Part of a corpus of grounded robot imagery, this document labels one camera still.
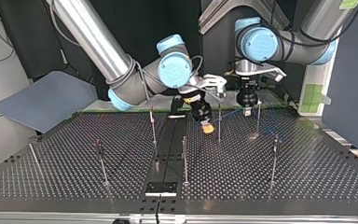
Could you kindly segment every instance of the metal rod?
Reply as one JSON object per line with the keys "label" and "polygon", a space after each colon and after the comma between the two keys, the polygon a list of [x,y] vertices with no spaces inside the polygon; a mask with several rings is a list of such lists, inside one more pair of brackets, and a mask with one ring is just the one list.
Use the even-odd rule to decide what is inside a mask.
{"label": "metal rod", "polygon": [[271,175],[271,188],[274,186],[274,178],[275,178],[275,169],[276,169],[276,163],[277,158],[281,150],[281,138],[277,134],[275,135],[274,143],[273,143],[273,150],[274,150],[274,163],[272,165],[272,175]]}
{"label": "metal rod", "polygon": [[106,175],[106,170],[105,170],[105,167],[104,167],[104,164],[103,164],[103,158],[101,158],[101,166],[103,167],[103,177],[104,177],[104,180],[105,180],[105,185],[108,186],[109,185],[109,180],[107,179],[107,175]]}
{"label": "metal rod", "polygon": [[260,127],[260,115],[261,115],[261,103],[258,104],[258,110],[257,110],[257,129],[256,129],[257,134],[258,134],[259,127]]}
{"label": "metal rod", "polygon": [[155,122],[153,118],[153,106],[150,107],[150,122],[152,123],[152,130],[153,130],[153,144],[156,146],[157,140],[156,140],[156,128],[155,128]]}
{"label": "metal rod", "polygon": [[185,186],[188,186],[190,183],[188,182],[187,176],[187,138],[184,136],[182,141],[182,156],[185,161]]}
{"label": "metal rod", "polygon": [[221,137],[221,132],[222,132],[222,128],[221,128],[221,122],[222,122],[222,106],[219,104],[219,127],[218,127],[218,141],[220,143],[222,137]]}
{"label": "metal rod", "polygon": [[276,152],[275,152],[275,153],[274,153],[274,163],[273,163],[273,165],[272,165],[271,182],[270,182],[271,188],[275,185],[274,178],[275,178],[275,168],[276,168],[276,164],[277,164],[277,154],[276,154]]}
{"label": "metal rod", "polygon": [[28,146],[31,149],[32,155],[34,156],[34,161],[36,161],[37,164],[39,164],[39,159],[36,156],[36,153],[34,152],[34,146],[32,145],[32,143],[28,144]]}

